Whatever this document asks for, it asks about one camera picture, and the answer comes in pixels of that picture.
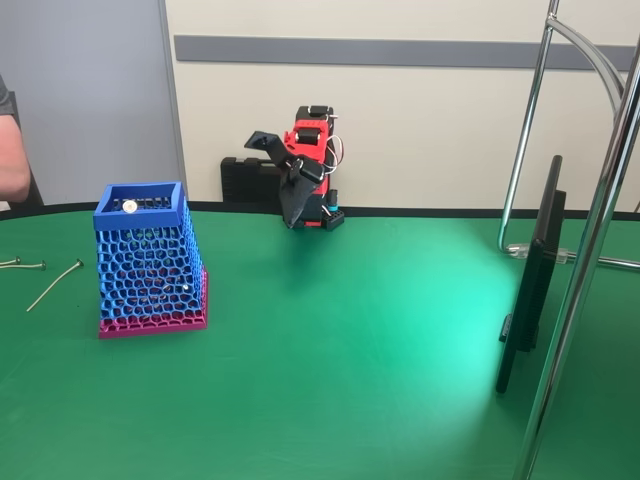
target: nail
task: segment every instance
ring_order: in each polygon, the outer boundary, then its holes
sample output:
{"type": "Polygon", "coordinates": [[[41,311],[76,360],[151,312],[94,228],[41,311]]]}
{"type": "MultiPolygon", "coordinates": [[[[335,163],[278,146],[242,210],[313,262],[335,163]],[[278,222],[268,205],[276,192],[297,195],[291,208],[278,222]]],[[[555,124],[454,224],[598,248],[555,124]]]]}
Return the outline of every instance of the nail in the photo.
{"type": "Polygon", "coordinates": [[[5,267],[9,265],[20,265],[20,257],[16,257],[15,260],[9,260],[8,262],[0,262],[0,267],[5,267]]]}
{"type": "Polygon", "coordinates": [[[47,264],[43,260],[42,263],[38,263],[36,265],[12,264],[12,265],[0,265],[0,268],[39,268],[40,270],[46,270],[47,264]]]}
{"type": "Polygon", "coordinates": [[[49,290],[51,290],[56,283],[58,283],[60,280],[62,280],[64,277],[69,275],[74,270],[77,270],[78,268],[81,268],[81,267],[84,267],[84,263],[82,262],[82,260],[78,259],[76,261],[76,263],[71,268],[69,268],[66,272],[64,272],[62,275],[60,275],[58,278],[56,278],[53,281],[53,283],[51,285],[49,285],[49,287],[44,292],[42,292],[42,295],[40,295],[38,297],[38,299],[35,302],[33,302],[29,308],[27,308],[27,312],[30,312],[33,309],[33,307],[35,307],[40,302],[40,300],[42,300],[44,298],[44,296],[47,293],[49,293],[49,290]]]}

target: gray wall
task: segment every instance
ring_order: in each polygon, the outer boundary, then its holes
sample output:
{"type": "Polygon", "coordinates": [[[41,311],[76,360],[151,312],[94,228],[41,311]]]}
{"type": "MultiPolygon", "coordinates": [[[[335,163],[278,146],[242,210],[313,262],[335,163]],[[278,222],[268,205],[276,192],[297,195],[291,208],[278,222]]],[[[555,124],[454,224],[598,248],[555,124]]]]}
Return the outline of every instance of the gray wall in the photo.
{"type": "Polygon", "coordinates": [[[0,73],[45,203],[180,180],[157,0],[2,0],[0,73]]]}

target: wire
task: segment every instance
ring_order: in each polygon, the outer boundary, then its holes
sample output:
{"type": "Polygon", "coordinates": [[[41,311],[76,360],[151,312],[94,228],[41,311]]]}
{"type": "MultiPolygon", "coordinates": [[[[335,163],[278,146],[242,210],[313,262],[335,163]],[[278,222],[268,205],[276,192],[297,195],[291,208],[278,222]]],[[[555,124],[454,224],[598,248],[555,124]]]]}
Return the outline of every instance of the wire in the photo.
{"type": "Polygon", "coordinates": [[[329,152],[333,156],[332,165],[326,166],[327,175],[331,175],[338,169],[338,165],[340,165],[342,163],[342,160],[344,159],[344,143],[342,142],[342,139],[338,135],[331,135],[327,139],[327,150],[329,150],[329,152]],[[337,140],[337,143],[340,145],[340,159],[338,159],[338,154],[333,150],[333,148],[329,146],[329,142],[334,139],[337,140]]]}

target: small robot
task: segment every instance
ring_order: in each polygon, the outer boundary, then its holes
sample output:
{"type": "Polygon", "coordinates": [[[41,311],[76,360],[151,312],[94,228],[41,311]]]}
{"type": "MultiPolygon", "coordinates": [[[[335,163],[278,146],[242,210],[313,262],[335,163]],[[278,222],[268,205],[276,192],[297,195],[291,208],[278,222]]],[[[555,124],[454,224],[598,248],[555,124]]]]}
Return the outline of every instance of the small robot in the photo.
{"type": "Polygon", "coordinates": [[[333,134],[336,118],[331,107],[300,107],[284,142],[278,135],[256,131],[245,145],[266,152],[280,170],[279,198],[289,228],[333,230],[344,223],[338,191],[330,188],[330,176],[344,155],[342,140],[333,134]]]}

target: gray stripe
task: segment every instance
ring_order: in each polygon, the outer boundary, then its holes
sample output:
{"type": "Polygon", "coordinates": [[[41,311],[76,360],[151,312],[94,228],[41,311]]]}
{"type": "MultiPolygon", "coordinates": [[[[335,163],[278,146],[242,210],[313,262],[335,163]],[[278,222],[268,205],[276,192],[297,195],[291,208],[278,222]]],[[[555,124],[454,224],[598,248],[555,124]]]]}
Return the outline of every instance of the gray stripe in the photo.
{"type": "MultiPolygon", "coordinates": [[[[533,68],[537,43],[431,40],[342,40],[176,35],[182,62],[298,63],[394,67],[533,68]]],[[[634,47],[599,47],[620,71],[628,71],[634,47]]],[[[547,68],[591,70],[573,45],[552,45],[547,68]]]]}

